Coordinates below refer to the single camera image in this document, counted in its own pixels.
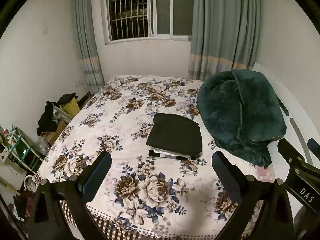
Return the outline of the yellow box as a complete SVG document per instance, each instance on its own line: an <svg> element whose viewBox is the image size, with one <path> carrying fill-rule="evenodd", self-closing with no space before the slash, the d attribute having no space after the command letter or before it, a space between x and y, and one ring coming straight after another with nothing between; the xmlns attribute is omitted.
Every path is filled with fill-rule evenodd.
<svg viewBox="0 0 320 240"><path fill-rule="evenodd" d="M71 117L75 117L80 112L80 107L75 98L72 98L69 103L61 105L61 108Z"/></svg>

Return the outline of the dark green plush blanket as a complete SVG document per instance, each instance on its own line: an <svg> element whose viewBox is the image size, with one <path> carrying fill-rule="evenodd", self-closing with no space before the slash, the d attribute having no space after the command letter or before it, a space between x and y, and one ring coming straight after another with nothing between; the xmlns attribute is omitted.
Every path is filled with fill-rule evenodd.
<svg viewBox="0 0 320 240"><path fill-rule="evenodd" d="M272 163L268 145L287 127L264 74L233 69L212 75L199 90L197 108L217 147L256 166Z"/></svg>

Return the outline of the barred window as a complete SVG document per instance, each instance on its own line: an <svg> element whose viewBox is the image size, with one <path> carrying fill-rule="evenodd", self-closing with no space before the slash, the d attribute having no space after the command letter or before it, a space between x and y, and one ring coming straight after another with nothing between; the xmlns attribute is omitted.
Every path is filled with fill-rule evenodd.
<svg viewBox="0 0 320 240"><path fill-rule="evenodd" d="M193 5L194 0L101 0L105 43L189 41Z"/></svg>

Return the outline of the dark striped long-sleeve sweater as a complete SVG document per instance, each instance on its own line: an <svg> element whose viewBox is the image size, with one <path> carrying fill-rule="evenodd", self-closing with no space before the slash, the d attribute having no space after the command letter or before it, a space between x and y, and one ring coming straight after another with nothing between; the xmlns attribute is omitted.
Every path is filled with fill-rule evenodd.
<svg viewBox="0 0 320 240"><path fill-rule="evenodd" d="M202 136L199 124L177 114L157 113L146 145L167 152L191 157L202 153Z"/></svg>

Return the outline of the right grey-blue curtain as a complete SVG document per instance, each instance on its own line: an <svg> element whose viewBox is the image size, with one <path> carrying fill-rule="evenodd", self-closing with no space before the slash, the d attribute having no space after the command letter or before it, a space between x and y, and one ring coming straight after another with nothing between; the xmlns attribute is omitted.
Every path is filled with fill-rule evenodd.
<svg viewBox="0 0 320 240"><path fill-rule="evenodd" d="M251 70L260 33L260 0L194 0L188 78Z"/></svg>

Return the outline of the folded black white garment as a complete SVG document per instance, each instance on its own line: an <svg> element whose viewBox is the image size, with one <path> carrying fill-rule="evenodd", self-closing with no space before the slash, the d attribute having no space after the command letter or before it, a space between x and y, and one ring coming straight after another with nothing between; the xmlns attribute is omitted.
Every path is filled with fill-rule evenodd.
<svg viewBox="0 0 320 240"><path fill-rule="evenodd" d="M167 153L163 151L154 151L149 150L149 156L150 157L157 157L157 158L167 158L167 159L176 159L180 161L186 161L186 160L196 160L196 157L182 155L182 154L173 154L173 153Z"/></svg>

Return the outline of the grey-blue curtain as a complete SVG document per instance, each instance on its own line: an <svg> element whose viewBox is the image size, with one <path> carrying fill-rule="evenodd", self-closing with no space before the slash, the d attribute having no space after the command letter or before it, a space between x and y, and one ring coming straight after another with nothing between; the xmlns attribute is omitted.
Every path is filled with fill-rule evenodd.
<svg viewBox="0 0 320 240"><path fill-rule="evenodd" d="M94 35L92 1L72 0L72 13L80 64L88 91L94 95L104 87L105 81Z"/></svg>
<svg viewBox="0 0 320 240"><path fill-rule="evenodd" d="M260 0L194 0L188 78L251 70L260 33Z"/></svg>

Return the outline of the floral bed blanket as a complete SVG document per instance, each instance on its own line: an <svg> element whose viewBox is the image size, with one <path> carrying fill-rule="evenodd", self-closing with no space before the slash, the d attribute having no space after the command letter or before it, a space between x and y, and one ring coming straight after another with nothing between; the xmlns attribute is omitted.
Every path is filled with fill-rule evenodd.
<svg viewBox="0 0 320 240"><path fill-rule="evenodd" d="M65 181L107 151L112 167L87 208L109 239L214 239L236 204L212 168L215 141L196 106L201 85L160 76L113 78L63 130L35 181ZM146 141L156 113L181 115L199 124L199 158L149 156Z"/></svg>

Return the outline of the green storage rack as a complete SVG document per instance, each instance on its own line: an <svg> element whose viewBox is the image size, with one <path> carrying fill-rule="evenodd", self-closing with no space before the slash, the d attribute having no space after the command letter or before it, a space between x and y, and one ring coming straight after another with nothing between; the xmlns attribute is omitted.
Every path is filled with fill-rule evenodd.
<svg viewBox="0 0 320 240"><path fill-rule="evenodd" d="M21 130L12 126L5 134L9 144L9 157L21 165L26 171L36 174L43 162L43 155L31 146L21 133Z"/></svg>

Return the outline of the white bed headboard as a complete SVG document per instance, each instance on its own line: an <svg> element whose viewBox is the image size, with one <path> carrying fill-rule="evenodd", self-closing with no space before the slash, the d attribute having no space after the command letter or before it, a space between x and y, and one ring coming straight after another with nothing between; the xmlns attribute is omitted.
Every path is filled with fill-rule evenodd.
<svg viewBox="0 0 320 240"><path fill-rule="evenodd" d="M266 76L280 100L279 104L281 112L287 126L287 132L284 138L296 148L308 164L319 168L319 160L307 147L309 139L314 139L319 143L319 133L304 108L300 105L295 96L287 89L287 87L280 82L279 78L273 75L270 70L264 68L257 62L254 64L253 70L261 72ZM285 181L289 174L290 167L278 152L277 144L278 142L276 141L268 145L274 170L274 175L271 175L271 178L273 180L275 178L281 178ZM288 196L294 218L301 209L302 204L300 204L300 202L290 193L288 193Z"/></svg>

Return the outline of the left grey-blue curtain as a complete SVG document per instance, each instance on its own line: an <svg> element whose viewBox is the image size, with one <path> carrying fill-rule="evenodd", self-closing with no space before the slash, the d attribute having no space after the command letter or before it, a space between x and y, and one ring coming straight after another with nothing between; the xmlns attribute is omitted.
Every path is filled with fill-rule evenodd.
<svg viewBox="0 0 320 240"><path fill-rule="evenodd" d="M94 35L92 1L72 0L72 13L80 64L88 91L94 95L104 87L105 81Z"/></svg>

